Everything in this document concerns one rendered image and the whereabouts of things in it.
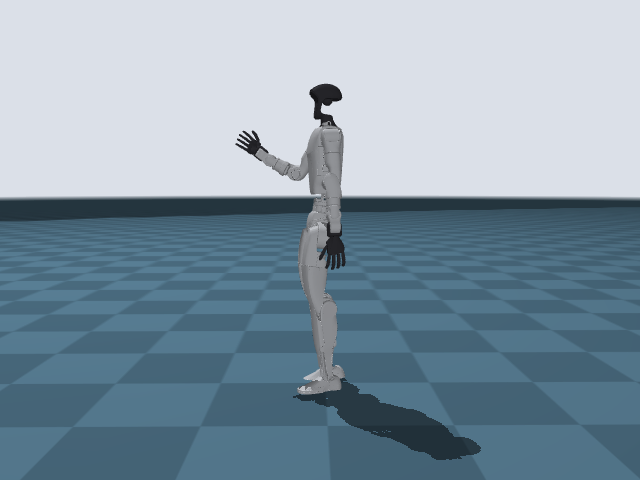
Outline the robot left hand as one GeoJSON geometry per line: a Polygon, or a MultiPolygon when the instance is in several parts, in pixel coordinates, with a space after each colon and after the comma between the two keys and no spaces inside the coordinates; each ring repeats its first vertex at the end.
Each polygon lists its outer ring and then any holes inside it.
{"type": "Polygon", "coordinates": [[[341,231],[340,233],[331,233],[330,232],[330,223],[327,223],[327,236],[330,237],[327,241],[326,241],[326,246],[324,247],[324,249],[322,250],[320,256],[319,256],[319,260],[322,260],[323,255],[325,254],[326,250],[327,250],[327,263],[326,263],[326,269],[328,269],[329,265],[330,265],[330,260],[331,260],[331,255],[332,255],[332,268],[331,270],[334,270],[335,268],[335,258],[337,255],[337,269],[339,269],[340,267],[340,253],[342,256],[342,266],[345,266],[345,254],[344,254],[344,244],[341,241],[341,239],[339,238],[340,236],[342,236],[342,225],[341,225],[341,231]]]}

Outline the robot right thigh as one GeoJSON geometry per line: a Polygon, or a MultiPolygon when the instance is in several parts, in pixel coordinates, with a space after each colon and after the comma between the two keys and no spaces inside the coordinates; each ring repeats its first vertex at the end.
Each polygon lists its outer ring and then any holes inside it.
{"type": "MultiPolygon", "coordinates": [[[[302,233],[301,233],[300,243],[299,243],[299,250],[298,250],[298,270],[299,270],[299,276],[300,276],[300,281],[301,281],[303,290],[304,290],[304,285],[303,285],[303,279],[302,279],[302,266],[301,266],[301,264],[302,264],[303,250],[304,250],[304,244],[305,244],[306,236],[307,236],[307,230],[306,230],[306,228],[304,228],[302,230],[302,233]]],[[[305,293],[305,290],[304,290],[304,293],[305,293]]],[[[306,293],[305,293],[305,295],[306,295],[306,293]]],[[[325,293],[325,292],[324,292],[324,296],[333,299],[328,293],[325,293]]]]}

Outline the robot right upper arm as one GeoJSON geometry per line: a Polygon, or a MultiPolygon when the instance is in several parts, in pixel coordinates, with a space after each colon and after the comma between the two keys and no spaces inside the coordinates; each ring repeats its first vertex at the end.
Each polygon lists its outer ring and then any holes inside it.
{"type": "Polygon", "coordinates": [[[308,173],[308,159],[307,159],[307,149],[305,150],[302,158],[301,164],[295,165],[288,170],[288,177],[294,181],[302,180],[308,173]]]}

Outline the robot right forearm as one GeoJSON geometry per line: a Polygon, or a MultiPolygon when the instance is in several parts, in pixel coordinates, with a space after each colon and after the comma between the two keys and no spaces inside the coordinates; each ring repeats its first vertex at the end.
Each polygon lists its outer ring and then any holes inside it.
{"type": "Polygon", "coordinates": [[[274,155],[266,153],[264,150],[259,148],[257,153],[255,154],[257,158],[262,160],[266,166],[272,167],[273,170],[279,172],[281,176],[287,175],[289,168],[295,166],[290,164],[287,161],[283,161],[280,158],[277,158],[274,155]]]}

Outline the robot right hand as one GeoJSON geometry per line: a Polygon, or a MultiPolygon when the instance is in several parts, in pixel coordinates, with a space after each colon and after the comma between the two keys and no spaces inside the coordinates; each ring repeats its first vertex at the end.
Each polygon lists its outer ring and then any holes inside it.
{"type": "MultiPolygon", "coordinates": [[[[241,142],[242,144],[244,144],[244,145],[245,145],[245,146],[247,146],[248,148],[245,148],[245,147],[243,147],[243,146],[239,145],[238,143],[236,143],[236,145],[237,145],[237,146],[239,146],[240,148],[242,148],[243,150],[247,151],[249,154],[252,154],[252,155],[254,155],[254,156],[255,156],[255,154],[257,153],[257,151],[259,150],[259,148],[261,148],[261,149],[262,149],[262,150],[264,150],[266,153],[268,153],[268,151],[267,151],[264,147],[262,147],[262,146],[261,146],[260,140],[259,140],[258,135],[256,134],[256,132],[254,132],[254,131],[252,130],[252,134],[255,136],[255,139],[256,139],[256,140],[255,140],[252,136],[250,136],[250,134],[248,134],[247,132],[245,132],[245,131],[242,131],[242,132],[243,132],[244,134],[246,134],[246,135],[251,139],[251,141],[250,141],[249,139],[247,139],[246,137],[244,137],[243,135],[239,134],[239,136],[240,136],[240,137],[242,137],[244,140],[246,140],[246,141],[249,143],[249,145],[248,145],[247,143],[245,143],[244,141],[242,141],[242,140],[240,140],[240,139],[238,139],[238,138],[237,138],[237,140],[238,140],[239,142],[241,142]]],[[[255,156],[255,157],[256,157],[256,156],[255,156]]],[[[256,158],[257,158],[257,157],[256,157],[256,158]]],[[[259,158],[257,158],[257,159],[258,159],[258,160],[260,160],[259,158]]],[[[260,160],[260,161],[262,161],[262,160],[260,160]]]]}

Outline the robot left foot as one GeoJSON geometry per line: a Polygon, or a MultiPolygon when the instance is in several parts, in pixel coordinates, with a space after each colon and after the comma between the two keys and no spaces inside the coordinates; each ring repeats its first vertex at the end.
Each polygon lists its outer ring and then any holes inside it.
{"type": "MultiPolygon", "coordinates": [[[[331,381],[323,380],[322,377],[318,376],[313,381],[300,386],[297,388],[297,392],[299,394],[309,395],[309,394],[318,394],[326,391],[335,391],[342,389],[341,380],[338,376],[332,375],[331,381]]],[[[327,378],[327,374],[326,374],[327,378]]],[[[331,377],[329,377],[330,379],[331,377]]]]}

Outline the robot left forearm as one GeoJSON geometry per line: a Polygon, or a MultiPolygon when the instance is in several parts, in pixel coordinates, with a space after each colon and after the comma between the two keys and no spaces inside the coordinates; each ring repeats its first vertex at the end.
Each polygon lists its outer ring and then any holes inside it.
{"type": "Polygon", "coordinates": [[[324,177],[324,184],[326,187],[326,193],[324,198],[326,199],[326,219],[330,223],[331,233],[340,233],[341,231],[341,208],[340,199],[342,198],[341,186],[338,177],[329,173],[324,177]]]}

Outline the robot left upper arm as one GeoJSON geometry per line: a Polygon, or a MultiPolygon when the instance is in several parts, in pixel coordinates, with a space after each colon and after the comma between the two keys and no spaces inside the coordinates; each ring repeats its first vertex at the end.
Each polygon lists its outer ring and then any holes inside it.
{"type": "MultiPolygon", "coordinates": [[[[335,174],[338,177],[339,183],[341,184],[340,130],[332,128],[323,129],[321,132],[321,144],[324,148],[325,164],[329,170],[329,173],[335,174]]],[[[321,185],[326,190],[324,177],[321,181],[321,185]]]]}

